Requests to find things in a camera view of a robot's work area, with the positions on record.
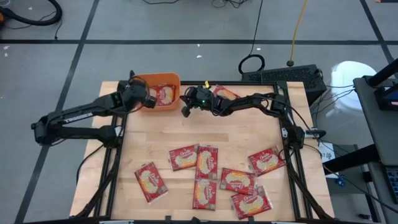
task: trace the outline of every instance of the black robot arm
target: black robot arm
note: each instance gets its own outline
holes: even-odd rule
[[[127,86],[118,91],[95,99],[94,102],[77,106],[63,111],[54,111],[33,123],[35,140],[40,145],[51,145],[61,139],[97,139],[105,147],[114,147],[118,137],[115,128],[103,126],[101,128],[73,128],[64,127],[69,124],[92,116],[111,116],[125,114],[139,103],[153,108],[156,98],[149,96],[146,83],[133,78]]]
[[[215,116],[228,116],[235,111],[257,108],[264,114],[279,118],[282,121],[282,134],[286,145],[296,149],[303,148],[305,133],[294,123],[287,108],[287,98],[277,93],[255,93],[235,100],[215,96],[209,89],[201,85],[189,87],[180,99],[185,102],[181,110],[184,117],[190,115],[192,108],[211,111]]]

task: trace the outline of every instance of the table leg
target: table leg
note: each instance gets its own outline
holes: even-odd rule
[[[368,162],[379,161],[380,157],[374,144],[368,145],[360,150],[345,154],[343,156],[324,162],[326,166],[333,172],[338,172],[351,167],[367,164]],[[325,175],[331,174],[328,170],[324,169]]]

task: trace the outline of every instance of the red snack package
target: red snack package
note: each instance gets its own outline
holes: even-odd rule
[[[274,146],[248,157],[250,167],[256,176],[266,174],[286,165],[286,163],[278,157],[278,152],[278,147]]]
[[[222,96],[223,98],[227,98],[229,100],[235,100],[235,99],[240,98],[240,96],[227,90],[226,88],[224,88],[221,85],[216,85],[216,88],[214,89],[213,94],[215,96]]]
[[[198,148],[199,145],[196,144],[169,151],[169,161],[172,165],[172,170],[177,171],[196,166]]]
[[[159,198],[168,191],[153,162],[144,165],[139,170],[135,171],[134,174],[137,177],[139,186],[148,203]]]
[[[258,187],[253,195],[237,194],[231,199],[232,208],[240,220],[274,208],[267,191],[262,186]]]
[[[218,148],[199,146],[195,179],[217,179]]]
[[[220,189],[252,195],[254,193],[255,178],[254,174],[248,172],[223,168]]]
[[[195,180],[193,209],[216,210],[217,183],[212,180]]]
[[[156,106],[168,106],[174,101],[175,85],[157,85],[149,88],[149,94],[157,98]]]

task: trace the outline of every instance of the concrete floor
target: concrete floor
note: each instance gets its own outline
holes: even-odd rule
[[[138,0],[58,2],[63,8],[59,42],[53,41],[56,25],[0,31],[0,125],[5,130],[0,135],[0,223],[15,222],[41,151],[31,123],[57,105],[69,108],[92,101],[102,81],[126,79],[130,69],[174,71],[182,80],[239,80],[238,63],[250,51],[260,4],[249,0],[239,9],[230,4],[217,9],[211,0],[159,5]],[[292,39],[302,4],[303,0],[264,0],[257,32],[257,40],[263,41],[254,51],[264,56],[267,69],[285,66],[291,46],[278,40]],[[376,21],[373,26],[363,4]],[[45,0],[11,0],[9,7],[34,19],[54,10]],[[398,29],[393,28],[397,11],[398,4],[374,0],[309,0],[297,34],[302,42],[295,50],[295,64],[316,64],[327,83],[332,66],[345,60],[380,70],[398,57]],[[7,25],[23,26],[16,21]],[[244,70],[258,66],[249,61]],[[61,94],[63,88],[67,95]],[[345,141],[338,144],[357,143]],[[85,144],[65,141],[50,148],[26,215],[20,213],[25,222],[68,217]],[[332,196],[332,201],[339,205],[348,198]],[[367,212],[361,202],[346,208],[351,211],[336,206],[336,217],[360,221],[355,218],[358,211]]]

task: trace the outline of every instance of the wooden table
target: wooden table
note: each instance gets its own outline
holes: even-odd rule
[[[117,82],[103,82],[99,95],[114,92]],[[312,120],[302,83],[288,83],[291,105],[303,116],[311,127]],[[271,86],[226,86],[238,95],[272,92]],[[278,119],[262,114],[258,109],[233,113],[228,117],[214,117],[210,112],[191,110],[184,118],[180,110],[163,112],[137,112],[130,114],[124,136],[121,163],[119,166],[112,219],[164,220],[171,215],[173,220],[237,220],[231,209],[230,197],[234,192],[217,189],[216,211],[193,210],[193,185],[195,169],[173,172],[167,160],[170,150],[192,144],[209,144],[218,147],[218,177],[221,168],[250,171],[247,156],[268,147],[282,147]],[[305,129],[300,118],[294,114],[297,125]],[[111,117],[95,117],[94,127],[111,123]],[[306,144],[317,147],[317,142],[306,139]],[[88,141],[85,156],[101,143]],[[70,214],[77,214],[98,188],[105,150],[88,159],[80,172],[79,183]],[[301,152],[303,169],[309,191],[323,209],[334,217],[333,208],[318,152],[304,146]],[[144,163],[154,162],[169,193],[148,204],[134,172]],[[274,208],[256,215],[255,220],[294,220],[288,175],[285,167],[260,176],[258,184],[269,193]],[[298,190],[300,213],[305,217],[302,194]],[[108,193],[104,193],[104,202]]]

